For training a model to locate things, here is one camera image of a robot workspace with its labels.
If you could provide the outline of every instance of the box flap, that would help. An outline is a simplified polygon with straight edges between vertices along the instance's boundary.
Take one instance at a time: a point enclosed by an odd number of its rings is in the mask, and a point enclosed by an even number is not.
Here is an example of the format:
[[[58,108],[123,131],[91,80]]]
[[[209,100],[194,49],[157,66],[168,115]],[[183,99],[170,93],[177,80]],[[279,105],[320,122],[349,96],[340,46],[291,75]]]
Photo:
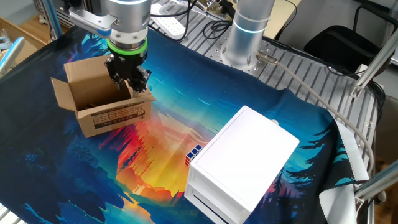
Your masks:
[[[109,76],[108,69],[104,63],[109,55],[66,63],[63,67],[67,73],[68,82],[77,82],[88,78]]]
[[[126,87],[129,90],[130,96],[133,97],[134,96],[133,89],[129,86],[129,82],[127,82],[126,80],[124,81],[123,88],[124,87]],[[148,85],[146,87],[147,87],[147,90],[143,93],[139,93],[137,97],[142,97],[142,96],[152,94],[148,88]]]
[[[73,100],[72,92],[69,85],[63,81],[51,78],[52,86],[54,87],[55,97],[58,105],[66,110],[77,111],[75,100]]]
[[[115,102],[115,103],[110,103],[107,105],[103,105],[103,106],[97,106],[95,108],[90,108],[87,110],[82,110],[78,112],[78,119],[82,119],[87,115],[93,114],[93,113],[97,113],[106,109],[110,109],[110,108],[114,108],[117,106],[122,106],[122,105],[128,105],[131,103],[143,103],[146,101],[155,101],[156,99],[154,98],[154,96],[152,96],[152,94],[148,94],[146,96],[140,96],[140,97],[136,97],[136,98],[131,98],[128,100],[123,100],[123,101],[119,101],[119,102]]]

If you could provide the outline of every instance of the power strip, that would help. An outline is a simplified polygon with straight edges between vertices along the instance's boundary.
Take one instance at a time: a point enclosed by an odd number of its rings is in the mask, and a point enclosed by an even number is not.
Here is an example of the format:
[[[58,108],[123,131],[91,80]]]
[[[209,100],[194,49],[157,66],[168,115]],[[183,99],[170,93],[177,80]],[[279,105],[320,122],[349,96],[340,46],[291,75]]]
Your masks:
[[[153,4],[150,7],[150,13],[160,15],[162,5]],[[152,20],[169,36],[179,39],[184,35],[185,27],[174,17],[152,17]]]

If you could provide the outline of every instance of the forest print fabric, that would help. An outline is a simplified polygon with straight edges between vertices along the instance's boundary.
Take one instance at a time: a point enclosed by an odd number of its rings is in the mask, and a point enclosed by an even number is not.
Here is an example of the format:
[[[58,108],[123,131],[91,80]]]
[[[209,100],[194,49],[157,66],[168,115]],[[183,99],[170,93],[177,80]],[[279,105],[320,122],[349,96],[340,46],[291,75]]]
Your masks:
[[[326,223],[319,194],[356,182],[329,112],[148,39],[152,118],[92,138],[58,107],[50,77],[66,81],[64,63],[108,54],[105,40],[75,27],[0,80],[0,203],[34,224],[211,223],[183,197],[185,155],[247,105],[300,144],[246,223]]]

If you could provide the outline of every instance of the cardboard box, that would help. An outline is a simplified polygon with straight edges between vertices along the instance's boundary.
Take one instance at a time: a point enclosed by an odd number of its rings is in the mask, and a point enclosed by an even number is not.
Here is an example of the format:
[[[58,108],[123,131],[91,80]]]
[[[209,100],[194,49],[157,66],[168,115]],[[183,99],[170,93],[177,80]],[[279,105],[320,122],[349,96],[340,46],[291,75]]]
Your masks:
[[[156,100],[149,89],[135,98],[128,85],[118,90],[104,66],[108,57],[65,64],[68,83],[51,80],[58,105],[76,113],[86,137],[149,119]]]

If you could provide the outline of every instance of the white plastic container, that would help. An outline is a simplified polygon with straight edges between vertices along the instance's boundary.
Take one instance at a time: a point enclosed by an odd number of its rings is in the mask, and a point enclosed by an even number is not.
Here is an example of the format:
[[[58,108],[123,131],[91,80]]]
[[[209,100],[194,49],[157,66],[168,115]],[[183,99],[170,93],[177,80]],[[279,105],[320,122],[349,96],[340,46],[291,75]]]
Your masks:
[[[215,223],[241,224],[299,140],[243,106],[190,163],[185,198]]]

